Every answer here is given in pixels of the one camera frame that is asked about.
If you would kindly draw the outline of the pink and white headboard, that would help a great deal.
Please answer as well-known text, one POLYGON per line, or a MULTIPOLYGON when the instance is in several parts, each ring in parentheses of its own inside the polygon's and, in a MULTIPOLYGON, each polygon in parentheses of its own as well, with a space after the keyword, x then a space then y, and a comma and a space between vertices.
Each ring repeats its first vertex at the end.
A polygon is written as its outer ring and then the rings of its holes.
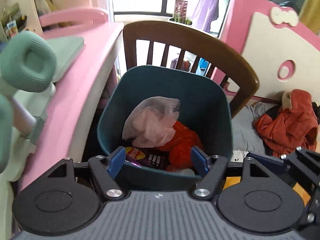
POLYGON ((279 101, 284 92, 301 89, 319 103, 319 37, 293 9, 268 0, 230 0, 220 40, 255 71, 257 99, 279 101))

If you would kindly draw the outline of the pink plastic bag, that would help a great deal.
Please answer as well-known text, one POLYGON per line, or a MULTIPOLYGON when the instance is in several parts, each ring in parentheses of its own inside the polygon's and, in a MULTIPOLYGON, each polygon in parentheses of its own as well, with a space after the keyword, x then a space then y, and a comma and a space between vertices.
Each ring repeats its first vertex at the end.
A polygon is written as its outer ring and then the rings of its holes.
POLYGON ((143 100, 126 119, 122 139, 137 148, 160 147, 175 135, 173 125, 178 120, 180 100, 153 96, 143 100))

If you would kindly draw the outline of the green pen holder organizer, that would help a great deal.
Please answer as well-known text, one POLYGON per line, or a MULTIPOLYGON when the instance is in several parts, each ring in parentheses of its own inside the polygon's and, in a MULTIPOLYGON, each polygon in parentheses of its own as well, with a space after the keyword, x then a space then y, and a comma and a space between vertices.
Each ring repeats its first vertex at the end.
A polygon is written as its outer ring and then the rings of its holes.
POLYGON ((23 14, 18 3, 1 8, 1 43, 8 41, 22 31, 27 24, 27 15, 23 14))

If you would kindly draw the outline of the orange red snack bag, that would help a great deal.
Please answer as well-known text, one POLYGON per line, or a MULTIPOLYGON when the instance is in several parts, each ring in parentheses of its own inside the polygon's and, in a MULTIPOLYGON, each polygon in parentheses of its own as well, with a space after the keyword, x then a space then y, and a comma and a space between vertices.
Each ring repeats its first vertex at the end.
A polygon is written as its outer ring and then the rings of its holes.
POLYGON ((168 152, 170 164, 178 169, 191 168, 191 149, 194 146, 203 150, 202 142, 196 132, 184 126, 179 121, 173 125, 176 131, 174 137, 165 145, 157 147, 162 152, 168 152))

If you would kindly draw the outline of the grey pillow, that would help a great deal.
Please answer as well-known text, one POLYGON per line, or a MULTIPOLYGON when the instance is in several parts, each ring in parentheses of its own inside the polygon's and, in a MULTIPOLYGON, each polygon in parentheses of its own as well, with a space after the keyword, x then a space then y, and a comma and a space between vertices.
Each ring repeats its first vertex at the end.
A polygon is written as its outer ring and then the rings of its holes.
POLYGON ((263 140, 259 137, 253 124, 273 107, 279 108, 280 106, 258 102, 241 109, 232 119, 233 150, 265 154, 263 140))

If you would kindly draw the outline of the pink and cream desk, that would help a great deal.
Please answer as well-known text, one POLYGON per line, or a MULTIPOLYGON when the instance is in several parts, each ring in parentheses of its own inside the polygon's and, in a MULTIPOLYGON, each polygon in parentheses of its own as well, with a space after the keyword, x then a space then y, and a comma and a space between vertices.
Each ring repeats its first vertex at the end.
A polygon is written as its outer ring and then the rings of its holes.
POLYGON ((63 9, 42 15, 39 20, 42 27, 72 22, 68 27, 44 31, 41 36, 78 36, 84 38, 85 45, 56 83, 36 151, 29 155, 20 179, 21 189, 64 157, 81 161, 93 116, 123 45, 124 24, 110 22, 107 11, 101 8, 63 9))

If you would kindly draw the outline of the yellow floral bedspread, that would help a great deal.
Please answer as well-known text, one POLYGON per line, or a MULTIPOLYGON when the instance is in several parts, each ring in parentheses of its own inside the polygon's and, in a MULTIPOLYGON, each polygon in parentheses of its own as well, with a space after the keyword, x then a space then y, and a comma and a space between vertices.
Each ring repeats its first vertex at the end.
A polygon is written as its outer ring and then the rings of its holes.
POLYGON ((227 191, 227 197, 236 204, 250 194, 258 203, 257 210, 266 212, 264 204, 274 210, 295 195, 299 195, 305 205, 311 199, 311 184, 298 182, 294 178, 298 173, 290 174, 289 167, 276 157, 249 152, 243 162, 230 162, 227 173, 223 191, 227 191))

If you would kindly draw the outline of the dark wooden chair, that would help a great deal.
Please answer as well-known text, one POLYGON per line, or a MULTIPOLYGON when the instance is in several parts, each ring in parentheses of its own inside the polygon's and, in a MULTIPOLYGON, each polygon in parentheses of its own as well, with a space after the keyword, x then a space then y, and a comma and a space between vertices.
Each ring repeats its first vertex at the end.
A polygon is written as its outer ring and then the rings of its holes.
POLYGON ((214 69, 221 70, 225 77, 220 82, 220 87, 225 87, 229 79, 233 80, 239 87, 229 103, 232 117, 239 113, 259 88, 259 79, 249 63, 233 48, 204 31, 171 21, 128 23, 123 28, 127 69, 138 65, 136 46, 138 40, 149 42, 146 59, 148 65, 153 62, 153 47, 158 42, 165 45, 161 60, 162 67, 167 65, 169 48, 177 47, 181 51, 175 69, 182 68, 185 53, 190 52, 196 57, 189 72, 196 72, 200 59, 209 62, 206 77, 211 77, 214 69))

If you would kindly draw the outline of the purple hanging garment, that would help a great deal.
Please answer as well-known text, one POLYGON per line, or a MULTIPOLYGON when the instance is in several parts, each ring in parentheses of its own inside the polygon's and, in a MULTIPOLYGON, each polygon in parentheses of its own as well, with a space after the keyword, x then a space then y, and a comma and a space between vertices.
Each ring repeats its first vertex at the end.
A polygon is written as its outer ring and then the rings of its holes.
POLYGON ((199 0, 191 17, 192 27, 209 32, 211 23, 219 17, 219 0, 199 0))

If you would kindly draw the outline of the red knit sweater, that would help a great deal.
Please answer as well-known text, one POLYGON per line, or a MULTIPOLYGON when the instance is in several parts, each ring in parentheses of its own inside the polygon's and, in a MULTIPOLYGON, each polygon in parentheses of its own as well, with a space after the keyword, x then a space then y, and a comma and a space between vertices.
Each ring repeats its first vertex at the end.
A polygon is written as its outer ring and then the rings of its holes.
POLYGON ((262 139, 266 154, 280 157, 297 147, 315 151, 319 127, 319 107, 309 92, 294 89, 285 92, 281 105, 269 109, 253 127, 262 139))

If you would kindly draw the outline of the green tilting desk board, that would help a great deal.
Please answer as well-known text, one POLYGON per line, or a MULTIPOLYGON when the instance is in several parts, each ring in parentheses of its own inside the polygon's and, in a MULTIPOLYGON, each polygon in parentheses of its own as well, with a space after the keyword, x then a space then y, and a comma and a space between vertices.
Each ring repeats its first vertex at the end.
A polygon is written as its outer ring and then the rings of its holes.
POLYGON ((46 41, 57 58, 57 67, 52 79, 52 83, 57 83, 82 53, 85 39, 78 36, 64 36, 46 39, 46 41))

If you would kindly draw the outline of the dark teal trash bin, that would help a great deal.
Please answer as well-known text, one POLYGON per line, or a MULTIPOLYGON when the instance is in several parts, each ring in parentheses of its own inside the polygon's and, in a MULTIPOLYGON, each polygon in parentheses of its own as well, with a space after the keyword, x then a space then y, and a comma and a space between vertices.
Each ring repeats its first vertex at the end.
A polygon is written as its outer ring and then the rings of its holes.
POLYGON ((139 66, 128 70, 97 127, 105 154, 120 146, 167 147, 182 124, 208 155, 232 156, 232 124, 223 90, 209 78, 181 70, 139 66))

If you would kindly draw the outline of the purple Lay's chips bag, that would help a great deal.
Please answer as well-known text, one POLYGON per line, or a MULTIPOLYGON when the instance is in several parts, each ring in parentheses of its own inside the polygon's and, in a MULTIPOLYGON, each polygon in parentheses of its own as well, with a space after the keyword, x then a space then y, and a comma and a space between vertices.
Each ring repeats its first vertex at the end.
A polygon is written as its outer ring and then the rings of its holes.
POLYGON ((126 161, 138 166, 165 170, 169 165, 168 152, 155 148, 125 147, 126 161))

